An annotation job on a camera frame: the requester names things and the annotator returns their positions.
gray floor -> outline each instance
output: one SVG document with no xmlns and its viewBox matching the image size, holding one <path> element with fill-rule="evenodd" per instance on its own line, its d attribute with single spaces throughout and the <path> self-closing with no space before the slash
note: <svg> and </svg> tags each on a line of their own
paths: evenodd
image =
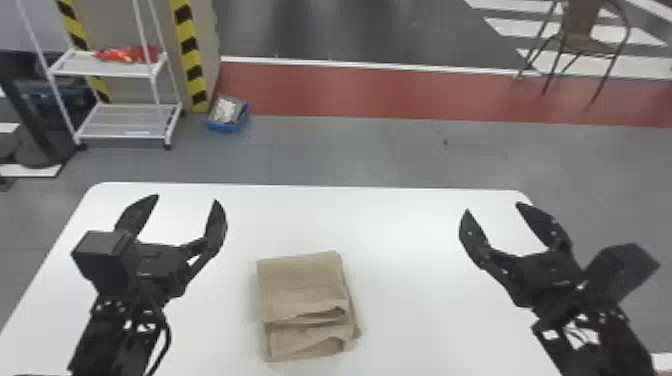
<svg viewBox="0 0 672 376">
<path fill-rule="evenodd" d="M 92 147 L 57 179 L 0 194 L 0 322 L 98 182 L 508 188 L 556 215 L 583 264 L 619 242 L 654 254 L 663 269 L 624 308 L 651 351 L 672 350 L 672 130 L 256 116 L 227 135 L 191 117 L 175 141 L 171 152 Z"/>
</svg>

yellow black striped pillar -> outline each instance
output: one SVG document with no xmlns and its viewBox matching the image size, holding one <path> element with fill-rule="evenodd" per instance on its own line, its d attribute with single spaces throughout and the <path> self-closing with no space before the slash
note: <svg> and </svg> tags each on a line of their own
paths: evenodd
<svg viewBox="0 0 672 376">
<path fill-rule="evenodd" d="M 208 110 L 208 92 L 189 0 L 170 0 L 170 7 L 175 21 L 177 43 L 180 45 L 182 70 L 187 79 L 187 94 L 191 98 L 191 110 L 205 112 Z"/>
<path fill-rule="evenodd" d="M 89 44 L 86 39 L 86 32 L 84 27 L 77 20 L 77 15 L 75 13 L 75 6 L 73 0 L 56 0 L 58 5 L 58 10 L 63 16 L 63 23 L 65 24 L 65 29 L 72 40 L 72 44 L 75 48 L 88 51 Z M 107 90 L 107 85 L 100 77 L 87 77 L 91 86 L 96 90 L 98 97 L 101 101 L 105 103 L 110 102 L 110 92 Z"/>
</svg>

folded towel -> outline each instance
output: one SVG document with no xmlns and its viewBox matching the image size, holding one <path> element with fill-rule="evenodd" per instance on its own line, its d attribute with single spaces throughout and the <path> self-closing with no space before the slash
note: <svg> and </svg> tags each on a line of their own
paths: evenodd
<svg viewBox="0 0 672 376">
<path fill-rule="evenodd" d="M 259 260 L 269 360 L 331 355 L 359 336 L 336 252 Z"/>
</svg>

white shelf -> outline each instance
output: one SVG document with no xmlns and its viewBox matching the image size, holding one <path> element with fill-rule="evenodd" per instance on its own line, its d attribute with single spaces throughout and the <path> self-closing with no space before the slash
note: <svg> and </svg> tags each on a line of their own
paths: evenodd
<svg viewBox="0 0 672 376">
<path fill-rule="evenodd" d="M 151 78 L 159 74 L 168 59 L 163 52 L 159 55 L 159 60 L 149 64 L 150 69 L 147 69 L 148 64 L 145 63 L 105 62 L 96 59 L 93 54 L 90 51 L 71 48 L 49 68 L 49 71 L 55 76 Z"/>
<path fill-rule="evenodd" d="M 85 138 L 165 139 L 169 144 L 182 104 L 98 103 L 77 131 Z"/>
</svg>

cable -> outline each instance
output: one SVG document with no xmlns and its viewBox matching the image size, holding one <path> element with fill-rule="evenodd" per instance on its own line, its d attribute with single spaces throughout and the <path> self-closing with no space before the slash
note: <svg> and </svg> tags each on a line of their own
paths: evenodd
<svg viewBox="0 0 672 376">
<path fill-rule="evenodd" d="M 161 324 L 163 326 L 163 329 L 166 331 L 166 338 L 165 342 L 163 343 L 163 348 L 161 349 L 161 352 L 159 353 L 159 356 L 156 358 L 154 361 L 154 364 L 149 368 L 149 371 L 145 374 L 145 376 L 153 376 L 156 370 L 159 368 L 161 365 L 161 361 L 163 360 L 163 357 L 166 356 L 166 353 L 168 352 L 168 349 L 170 348 L 170 344 L 173 342 L 173 333 L 170 330 L 170 325 L 168 324 L 168 320 L 166 320 L 166 316 L 161 312 L 161 309 L 159 306 L 156 304 L 156 300 L 154 300 L 153 297 L 150 297 L 149 299 L 150 303 L 152 304 L 152 310 L 154 311 L 154 314 L 156 317 L 161 319 Z"/>
<path fill-rule="evenodd" d="M 152 367 L 145 374 L 145 376 L 153 376 L 154 375 L 156 370 L 161 365 L 161 361 L 163 360 L 163 357 L 168 352 L 168 349 L 170 348 L 170 343 L 173 341 L 173 334 L 170 330 L 170 325 L 168 325 L 168 322 L 166 322 L 166 321 L 164 321 L 164 325 L 165 325 L 165 331 L 166 331 L 166 340 L 163 344 L 163 348 L 161 349 L 161 352 L 159 353 L 159 356 L 156 358 L 156 360 L 154 361 L 154 364 L 152 364 Z"/>
</svg>

